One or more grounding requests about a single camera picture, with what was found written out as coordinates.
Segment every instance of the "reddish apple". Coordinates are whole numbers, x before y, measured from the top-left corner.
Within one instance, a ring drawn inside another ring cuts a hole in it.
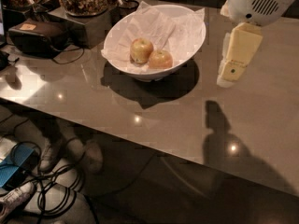
[[[138,64],[147,63],[152,52],[153,45],[151,41],[143,37],[135,39],[130,47],[131,58]]]
[[[165,49],[157,49],[149,56],[149,68],[166,69],[172,67],[172,55]]]

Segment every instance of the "gray floor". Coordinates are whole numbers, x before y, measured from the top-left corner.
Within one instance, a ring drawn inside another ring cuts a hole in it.
[[[0,121],[9,114],[0,106]],[[0,123],[2,136],[25,120],[13,116]],[[59,119],[58,124],[66,139],[79,134],[96,140],[103,151],[104,166],[98,175],[90,175],[80,167],[60,175],[56,179],[59,185],[47,194],[47,207],[54,208],[61,201],[64,187],[71,187],[71,197],[76,192],[76,200],[65,214],[43,219],[41,223],[58,219],[67,224],[95,223],[83,194],[90,197],[99,223],[299,223],[297,197],[65,120]],[[45,137],[28,120],[15,130],[14,136],[1,140],[0,157],[1,150],[4,152],[18,141],[32,141],[43,148]],[[72,163],[80,145],[78,140],[70,143],[53,171]],[[39,213],[36,196],[23,208]],[[8,223],[36,223],[36,220],[18,210]]]

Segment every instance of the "gray table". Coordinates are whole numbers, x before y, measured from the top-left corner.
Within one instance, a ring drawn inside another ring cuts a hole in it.
[[[177,73],[154,83],[119,74],[101,56],[103,43],[64,65],[7,46],[21,59],[16,80],[0,80],[0,97],[298,195],[299,20],[281,18],[264,27],[246,74],[223,89],[216,78],[223,38],[232,28],[219,10],[206,8],[203,47]],[[64,52],[57,60],[69,62],[79,53]]]

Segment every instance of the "white bowl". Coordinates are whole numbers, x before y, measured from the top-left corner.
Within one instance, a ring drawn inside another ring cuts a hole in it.
[[[191,9],[188,9],[188,8],[182,7],[182,6],[177,6],[177,5],[157,5],[154,7],[157,8],[160,12],[163,12],[163,14],[169,16],[170,18],[175,18],[175,17],[186,15],[188,13],[193,13],[193,11]],[[107,34],[106,40],[104,42],[104,49],[112,49],[118,44],[118,41],[120,40],[129,21],[131,20],[131,18],[133,16],[134,16],[134,13],[124,17],[122,20],[120,20],[117,24],[115,24],[112,27],[112,29]],[[116,61],[116,60],[113,60],[113,61],[112,60],[110,61],[109,59],[107,59],[107,60],[116,69],[118,69],[119,71],[123,72],[124,74],[126,74],[130,77],[133,77],[135,79],[138,79],[141,81],[146,81],[146,82],[162,79],[163,77],[166,77],[166,76],[176,72],[177,70],[179,70],[179,68],[183,64],[185,64],[201,48],[201,46],[203,45],[205,38],[206,38],[206,27],[205,27],[204,22],[199,21],[199,24],[202,24],[202,25],[199,25],[198,27],[196,27],[196,29],[198,29],[197,31],[195,29],[190,32],[190,37],[192,38],[192,40],[194,40],[194,35],[195,34],[198,35],[198,32],[201,31],[201,33],[200,33],[201,35],[199,35],[199,37],[195,38],[196,42],[194,43],[193,52],[189,52],[188,54],[186,54],[185,57],[180,59],[179,63],[177,63],[176,65],[174,65],[171,68],[162,69],[162,70],[148,70],[145,73],[137,73],[134,71],[127,71],[127,70],[123,69],[123,66],[118,65],[118,61]]]

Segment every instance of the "speaker grille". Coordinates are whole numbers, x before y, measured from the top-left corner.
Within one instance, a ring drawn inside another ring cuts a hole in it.
[[[278,2],[275,0],[254,0],[252,2],[252,9],[262,15],[271,15],[278,8]]]

